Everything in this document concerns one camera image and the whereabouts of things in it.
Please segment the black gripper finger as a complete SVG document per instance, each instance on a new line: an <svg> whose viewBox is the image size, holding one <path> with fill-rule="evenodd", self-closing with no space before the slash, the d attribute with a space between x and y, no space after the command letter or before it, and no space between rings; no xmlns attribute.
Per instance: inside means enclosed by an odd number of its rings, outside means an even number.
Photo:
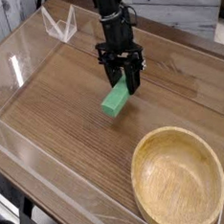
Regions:
<svg viewBox="0 0 224 224"><path fill-rule="evenodd" d="M104 68L105 73L108 76L110 85L114 87L117 84L118 80L123 76L121 67L111 63L105 63Z"/></svg>
<svg viewBox="0 0 224 224"><path fill-rule="evenodd" d="M124 64L125 83L127 84L128 93L133 95L140 83L140 68L135 61L126 61Z"/></svg>

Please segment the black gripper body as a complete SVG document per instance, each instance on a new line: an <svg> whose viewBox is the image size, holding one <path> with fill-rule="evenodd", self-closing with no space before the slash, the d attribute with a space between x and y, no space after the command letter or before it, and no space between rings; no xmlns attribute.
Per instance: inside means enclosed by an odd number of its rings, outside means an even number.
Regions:
<svg viewBox="0 0 224 224"><path fill-rule="evenodd" d="M143 70L143 48L133 39L133 27L137 21L132 21L129 10L103 12L100 16L104 42L96 45L99 53L99 63L104 66L107 74L121 71L125 63L133 64L138 70Z"/></svg>

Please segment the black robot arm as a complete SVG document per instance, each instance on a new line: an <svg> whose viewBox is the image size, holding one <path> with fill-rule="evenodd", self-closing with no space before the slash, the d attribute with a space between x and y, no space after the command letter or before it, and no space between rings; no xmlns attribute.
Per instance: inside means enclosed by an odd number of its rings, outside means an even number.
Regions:
<svg viewBox="0 0 224 224"><path fill-rule="evenodd" d="M95 48L99 53L98 61L104 66L109 83L113 87L125 73L128 93L133 95L140 83L141 70L145 67L143 47L134 42L130 6L123 0L93 0L99 10L100 22L105 42Z"/></svg>

